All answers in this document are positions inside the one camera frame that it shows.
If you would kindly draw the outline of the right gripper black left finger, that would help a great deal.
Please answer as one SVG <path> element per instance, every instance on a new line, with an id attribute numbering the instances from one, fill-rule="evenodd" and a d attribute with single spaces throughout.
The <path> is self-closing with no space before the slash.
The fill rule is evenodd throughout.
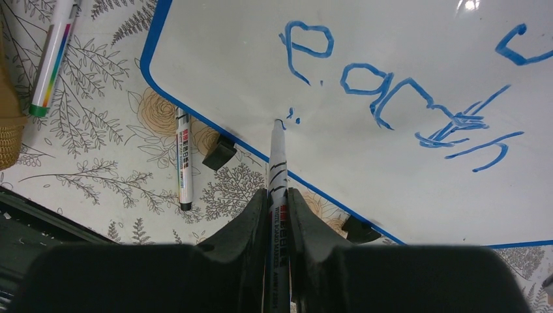
<path id="1" fill-rule="evenodd" d="M 261 312 L 267 191 L 197 245 L 59 245 L 42 253 L 10 312 Z"/>

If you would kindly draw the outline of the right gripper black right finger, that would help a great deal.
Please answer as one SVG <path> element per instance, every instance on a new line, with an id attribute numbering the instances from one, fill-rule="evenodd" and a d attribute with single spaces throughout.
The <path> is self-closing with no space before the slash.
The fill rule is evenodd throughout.
<path id="1" fill-rule="evenodd" d="M 354 245 L 288 190 L 298 312 L 529 312 L 515 278 L 478 246 Z"/>

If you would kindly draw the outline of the blue-capped marker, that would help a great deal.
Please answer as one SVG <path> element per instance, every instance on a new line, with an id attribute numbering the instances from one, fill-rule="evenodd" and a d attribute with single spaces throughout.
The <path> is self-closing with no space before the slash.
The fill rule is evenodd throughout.
<path id="1" fill-rule="evenodd" d="M 265 266 L 264 312 L 290 311 L 290 261 L 288 252 L 288 169 L 284 123 L 275 120 L 271 133 L 268 169 L 269 248 Z"/>

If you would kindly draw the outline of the blue-framed whiteboard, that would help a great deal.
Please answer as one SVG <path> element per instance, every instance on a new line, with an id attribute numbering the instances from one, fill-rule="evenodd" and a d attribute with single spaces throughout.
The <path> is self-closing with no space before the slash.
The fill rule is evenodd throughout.
<path id="1" fill-rule="evenodd" d="M 552 243 L 551 1 L 159 1 L 159 94 L 399 243 Z"/>

